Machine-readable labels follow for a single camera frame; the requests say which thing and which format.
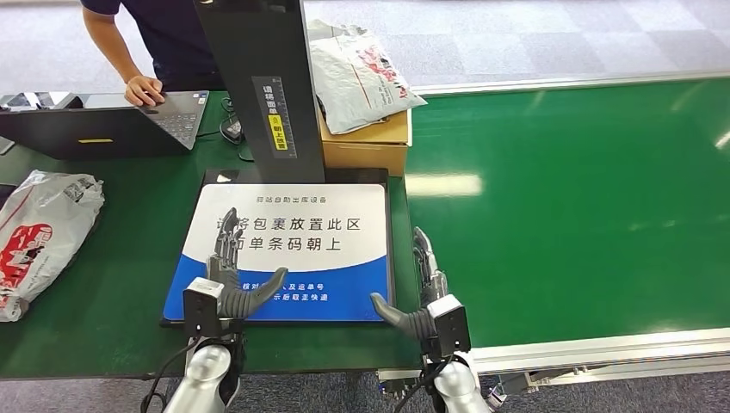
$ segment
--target black pole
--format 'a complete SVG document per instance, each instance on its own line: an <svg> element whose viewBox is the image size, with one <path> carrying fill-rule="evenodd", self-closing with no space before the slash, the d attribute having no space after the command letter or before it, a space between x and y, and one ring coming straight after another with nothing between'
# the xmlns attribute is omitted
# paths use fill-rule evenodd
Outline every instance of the black pole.
<svg viewBox="0 0 730 413"><path fill-rule="evenodd" d="M301 0L194 1L262 182L324 182Z"/></svg>

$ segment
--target laptop keyboard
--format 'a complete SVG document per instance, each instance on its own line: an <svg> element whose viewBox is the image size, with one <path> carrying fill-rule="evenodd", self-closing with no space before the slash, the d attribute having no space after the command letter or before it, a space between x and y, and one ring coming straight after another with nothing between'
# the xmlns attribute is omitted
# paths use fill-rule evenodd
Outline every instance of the laptop keyboard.
<svg viewBox="0 0 730 413"><path fill-rule="evenodd" d="M195 142L195 121L197 114L161 114L154 116L155 121L165 132L169 133L181 144L190 146Z"/></svg>

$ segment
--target cardboard box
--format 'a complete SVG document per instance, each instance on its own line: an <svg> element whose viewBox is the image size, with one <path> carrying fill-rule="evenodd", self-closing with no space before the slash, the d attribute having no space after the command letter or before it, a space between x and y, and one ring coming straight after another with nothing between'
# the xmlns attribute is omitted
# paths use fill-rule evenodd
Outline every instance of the cardboard box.
<svg viewBox="0 0 730 413"><path fill-rule="evenodd" d="M342 135L330 134L320 114L319 131L327 167L387 168L388 175L403 176L405 155L411 146L411 110Z"/></svg>

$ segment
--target yellow label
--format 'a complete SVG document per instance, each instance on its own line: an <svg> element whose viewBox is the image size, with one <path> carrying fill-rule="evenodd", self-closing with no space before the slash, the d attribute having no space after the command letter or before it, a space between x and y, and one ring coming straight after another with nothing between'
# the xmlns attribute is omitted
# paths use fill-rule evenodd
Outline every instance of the yellow label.
<svg viewBox="0 0 730 413"><path fill-rule="evenodd" d="M270 114L269 126L271 127L271 136L274 137L276 150L285 151L287 149L287 137L284 134L284 126L281 124L281 116L278 114Z"/></svg>
<svg viewBox="0 0 730 413"><path fill-rule="evenodd" d="M79 139L79 144L111 144L112 139Z"/></svg>

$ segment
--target person's hand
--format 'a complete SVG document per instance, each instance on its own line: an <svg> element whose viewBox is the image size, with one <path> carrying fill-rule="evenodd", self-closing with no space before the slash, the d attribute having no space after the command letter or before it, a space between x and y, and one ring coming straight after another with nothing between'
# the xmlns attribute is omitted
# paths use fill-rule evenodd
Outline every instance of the person's hand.
<svg viewBox="0 0 730 413"><path fill-rule="evenodd" d="M154 77L138 75L129 79L124 97L134 106L155 106L164 102L162 82Z"/></svg>

